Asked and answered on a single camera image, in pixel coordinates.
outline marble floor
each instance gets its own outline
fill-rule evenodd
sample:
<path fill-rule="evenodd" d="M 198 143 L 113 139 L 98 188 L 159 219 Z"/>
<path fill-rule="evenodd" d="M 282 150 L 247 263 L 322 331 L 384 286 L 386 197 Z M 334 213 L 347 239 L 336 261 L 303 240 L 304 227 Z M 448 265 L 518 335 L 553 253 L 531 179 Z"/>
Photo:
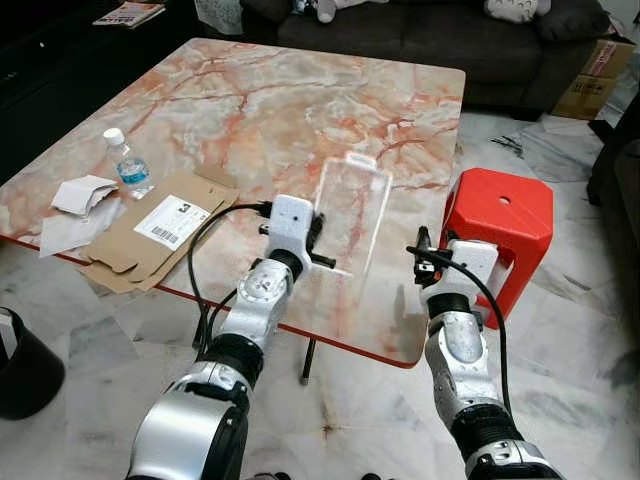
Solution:
<path fill-rule="evenodd" d="M 586 122 L 536 123 L 464 112 L 456 175 L 473 166 L 536 177 L 555 193 L 550 251 L 511 314 L 516 423 L 567 479 L 640 472 L 640 350 L 625 323 L 600 212 L 585 185 L 601 148 Z M 0 421 L 1 480 L 115 480 L 148 408 L 192 362 L 195 305 L 160 291 L 111 295 L 73 266 L 0 243 L 0 305 L 20 312 L 64 359 L 61 393 L 39 414 Z M 488 333 L 496 370 L 497 335 Z M 250 412 L 243 478 L 462 479 L 422 360 L 402 370 L 318 345 L 308 387 L 306 341 L 276 335 Z"/>

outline white paper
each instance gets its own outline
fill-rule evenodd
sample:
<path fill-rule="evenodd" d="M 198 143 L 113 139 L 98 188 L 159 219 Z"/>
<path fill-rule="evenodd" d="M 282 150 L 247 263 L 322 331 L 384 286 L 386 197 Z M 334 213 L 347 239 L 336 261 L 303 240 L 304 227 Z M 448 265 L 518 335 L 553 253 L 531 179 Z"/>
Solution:
<path fill-rule="evenodd" d="M 208 216 L 197 205 L 169 195 L 133 231 L 175 252 Z"/>
<path fill-rule="evenodd" d="M 61 213 L 42 219 L 40 258 L 90 244 L 116 217 L 119 198 L 109 198 L 86 217 Z"/>
<path fill-rule="evenodd" d="M 100 200 L 116 190 L 113 180 L 93 175 L 63 182 L 58 188 L 51 206 L 74 215 L 85 216 Z"/>
<path fill-rule="evenodd" d="M 18 345 L 12 323 L 11 316 L 0 309 L 0 342 L 3 343 L 4 351 L 7 352 L 8 358 L 11 358 Z"/>

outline black cable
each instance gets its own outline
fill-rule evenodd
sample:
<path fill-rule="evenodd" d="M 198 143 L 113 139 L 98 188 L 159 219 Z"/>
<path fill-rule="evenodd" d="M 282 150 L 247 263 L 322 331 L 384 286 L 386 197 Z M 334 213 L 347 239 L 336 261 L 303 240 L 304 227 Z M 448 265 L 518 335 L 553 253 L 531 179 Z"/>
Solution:
<path fill-rule="evenodd" d="M 496 299 L 493 297 L 486 285 L 482 283 L 482 281 L 480 281 L 478 277 L 476 277 L 471 271 L 467 270 L 459 263 L 451 261 L 448 258 L 441 257 L 436 253 L 422 250 L 420 248 L 407 247 L 407 252 L 425 258 L 434 265 L 451 267 L 454 270 L 458 270 L 460 273 L 469 277 L 469 279 L 476 284 L 476 286 L 480 289 L 480 291 L 491 304 L 493 313 L 498 320 L 498 328 L 500 330 L 500 380 L 502 383 L 502 401 L 504 402 L 504 407 L 507 409 L 507 412 L 509 412 L 509 415 L 511 415 L 511 402 L 509 401 L 509 384 L 507 382 L 507 330 L 504 326 L 504 317 L 502 316 L 502 311 L 500 310 Z"/>
<path fill-rule="evenodd" d="M 196 361 L 201 360 L 202 356 L 207 351 L 207 348 L 211 346 L 211 342 L 213 341 L 213 324 L 216 321 L 216 316 L 218 316 L 218 313 L 220 313 L 220 311 L 227 305 L 227 303 L 229 303 L 229 301 L 236 296 L 236 293 L 238 293 L 238 290 L 234 288 L 226 297 L 222 299 L 220 303 L 216 305 L 216 308 L 213 309 L 213 312 L 211 312 L 211 317 L 209 317 L 207 325 L 202 334 L 203 336 L 200 339 L 200 347 L 198 348 Z"/>
<path fill-rule="evenodd" d="M 193 251 L 195 249 L 196 244 L 210 228 L 211 226 L 218 221 L 220 218 L 224 217 L 230 212 L 234 210 L 243 210 L 250 209 L 256 210 L 260 214 L 265 214 L 265 209 L 268 208 L 269 211 L 271 209 L 270 204 L 267 207 L 267 203 L 246 203 L 240 205 L 232 205 L 230 207 L 225 208 L 224 210 L 219 211 L 211 218 L 207 219 L 200 228 L 196 231 L 191 239 L 191 243 L 189 244 L 189 250 L 187 251 L 187 269 L 189 270 L 189 281 L 191 282 L 191 289 L 193 290 L 193 295 L 196 297 L 196 302 L 198 303 L 198 309 L 200 310 L 200 318 L 198 319 L 198 331 L 200 332 L 200 344 L 202 345 L 203 335 L 207 326 L 207 314 L 209 313 L 209 307 L 202 298 L 200 294 L 200 289 L 198 288 L 198 282 L 196 281 L 196 275 L 193 271 Z"/>

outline barcode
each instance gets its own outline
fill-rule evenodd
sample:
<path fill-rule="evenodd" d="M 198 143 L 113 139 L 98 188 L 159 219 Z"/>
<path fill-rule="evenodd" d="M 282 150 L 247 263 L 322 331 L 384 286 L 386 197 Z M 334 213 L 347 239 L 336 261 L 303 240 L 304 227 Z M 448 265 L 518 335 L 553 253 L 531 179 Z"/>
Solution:
<path fill-rule="evenodd" d="M 168 230 L 165 230 L 164 228 L 153 227 L 153 229 L 151 230 L 151 233 L 153 233 L 154 235 L 157 235 L 163 240 L 167 240 L 169 243 L 176 243 L 178 241 L 177 235 L 174 235 L 173 233 L 169 232 Z"/>

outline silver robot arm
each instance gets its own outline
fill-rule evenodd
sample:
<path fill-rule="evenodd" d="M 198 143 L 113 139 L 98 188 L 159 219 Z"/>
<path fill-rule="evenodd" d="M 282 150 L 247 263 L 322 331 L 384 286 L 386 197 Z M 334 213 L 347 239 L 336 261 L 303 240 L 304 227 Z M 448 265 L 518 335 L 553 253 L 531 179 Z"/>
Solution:
<path fill-rule="evenodd" d="M 247 412 L 271 333 L 297 278 L 312 268 L 322 228 L 306 200 L 279 195 L 269 219 L 266 259 L 240 280 L 237 301 L 202 361 L 176 381 L 138 430 L 130 480 L 235 480 Z M 329 259 L 314 256 L 331 263 Z"/>
<path fill-rule="evenodd" d="M 418 247 L 428 244 L 421 228 Z M 465 265 L 487 284 L 498 253 L 483 242 L 452 240 L 445 251 L 429 250 Z M 487 344 L 471 312 L 477 286 L 465 275 L 416 259 L 416 283 L 429 315 L 425 357 L 433 376 L 436 409 L 455 439 L 470 480 L 563 479 L 538 448 L 526 442 L 489 376 Z"/>

